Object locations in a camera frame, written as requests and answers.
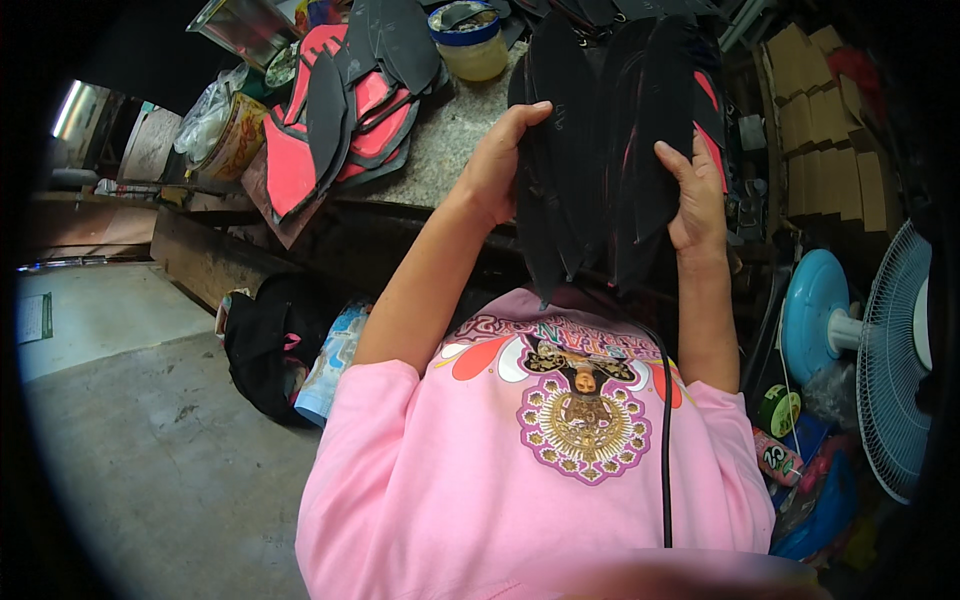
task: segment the pink t-shirt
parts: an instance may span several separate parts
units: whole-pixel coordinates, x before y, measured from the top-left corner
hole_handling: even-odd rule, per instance
[[[674,546],[766,553],[743,395],[672,371]],[[520,567],[662,547],[665,382],[635,328],[524,289],[444,340],[423,380],[396,360],[348,369],[300,504],[310,595],[544,597]]]

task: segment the hand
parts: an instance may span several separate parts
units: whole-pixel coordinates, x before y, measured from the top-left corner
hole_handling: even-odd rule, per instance
[[[551,110],[549,102],[510,107],[477,144],[449,198],[467,203],[490,229],[513,219],[516,144],[528,127],[540,123]]]
[[[703,137],[693,132],[692,164],[666,142],[654,144],[654,153],[680,184],[680,210],[667,226],[677,257],[725,257],[723,182]]]

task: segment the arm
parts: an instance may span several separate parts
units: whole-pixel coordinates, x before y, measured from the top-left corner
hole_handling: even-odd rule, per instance
[[[364,326],[354,365],[398,359],[426,370],[487,234],[513,218],[516,144],[550,103],[514,106],[477,144],[463,174],[423,226]]]
[[[680,210],[667,230],[677,250],[681,375],[684,381],[702,381],[735,394],[740,387],[740,355],[733,328],[720,174],[696,132],[692,162],[664,142],[657,142],[654,151],[680,183]]]

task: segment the plastic jar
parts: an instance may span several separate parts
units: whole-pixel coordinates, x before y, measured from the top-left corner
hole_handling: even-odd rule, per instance
[[[441,16],[456,5],[493,7],[477,0],[461,0],[442,6],[427,17],[430,35],[437,42],[437,50],[450,72],[469,82],[484,82],[499,75],[507,66],[507,44],[500,32],[500,18],[495,16],[485,23],[471,22],[458,31],[438,31]]]

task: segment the jar with blue lid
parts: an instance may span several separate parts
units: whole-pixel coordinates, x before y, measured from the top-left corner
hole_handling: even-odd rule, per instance
[[[507,66],[507,44],[500,32],[500,19],[486,2],[451,2],[430,13],[427,24],[440,56],[460,79],[484,82]]]

